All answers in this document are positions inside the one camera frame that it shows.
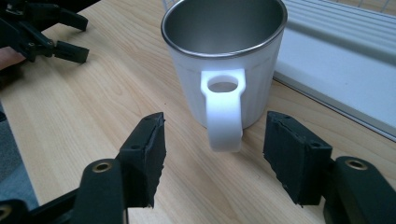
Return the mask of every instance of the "white mug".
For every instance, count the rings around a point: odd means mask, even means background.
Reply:
[[[280,0],[184,0],[165,13],[163,39],[214,151],[239,151],[261,117],[287,17]]]

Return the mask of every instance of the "black clamp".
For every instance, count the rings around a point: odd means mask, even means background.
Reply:
[[[55,56],[75,63],[87,61],[88,49],[63,41],[55,44],[41,33],[56,23],[85,31],[88,24],[86,18],[52,3],[22,0],[0,3],[0,47],[10,46],[30,62],[34,62],[37,55]]]
[[[25,202],[0,202],[0,224],[128,223],[127,208],[154,207],[166,156],[163,113],[146,116],[116,159],[88,165],[78,189],[28,211]]]
[[[326,199],[326,223],[396,223],[396,192],[384,176],[368,161],[332,160],[332,146],[296,119],[268,112],[263,153],[294,203]]]

